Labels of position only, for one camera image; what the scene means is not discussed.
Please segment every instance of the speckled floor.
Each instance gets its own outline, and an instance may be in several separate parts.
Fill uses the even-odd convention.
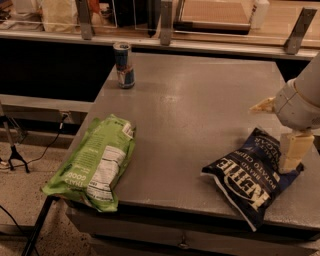
[[[28,132],[17,151],[28,162],[39,158],[55,134]],[[72,136],[61,135],[47,150],[42,159],[31,162],[30,173],[24,167],[14,171],[0,166],[0,205],[15,218],[19,225],[34,225],[46,196],[40,188],[53,176],[65,157]],[[0,129],[0,157],[7,160],[11,150],[4,129]],[[81,234],[65,215],[63,200],[54,201],[37,239],[36,249],[43,255],[95,255],[88,243],[88,235]],[[12,220],[0,209],[0,224],[12,224]],[[23,237],[0,236],[0,255],[21,255],[26,244]]]

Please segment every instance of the soda can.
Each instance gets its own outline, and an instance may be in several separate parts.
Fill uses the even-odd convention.
[[[132,88],[135,84],[132,64],[131,45],[126,42],[117,42],[113,45],[119,87]]]

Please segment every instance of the dark blue chip bag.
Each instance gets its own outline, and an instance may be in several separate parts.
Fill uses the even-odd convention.
[[[266,209],[303,169],[300,164],[280,174],[280,155],[279,141],[255,128],[241,148],[202,169],[203,175],[213,176],[253,231],[263,224]]]

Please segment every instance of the snack bag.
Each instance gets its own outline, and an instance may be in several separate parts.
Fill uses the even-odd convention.
[[[100,212],[117,210],[113,188],[129,164],[135,146],[130,122],[110,115],[94,119],[81,143],[42,191],[86,204]]]
[[[278,172],[280,143],[255,128],[244,145],[202,169],[213,176],[218,187],[253,231],[263,224],[266,209],[302,171],[300,164],[287,174]]]

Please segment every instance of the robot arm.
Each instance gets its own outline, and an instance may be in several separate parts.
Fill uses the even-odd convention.
[[[282,134],[280,138],[279,172],[295,169],[313,143],[312,130],[320,128],[320,53],[274,98],[250,110],[274,113],[282,125],[292,129],[292,133]]]

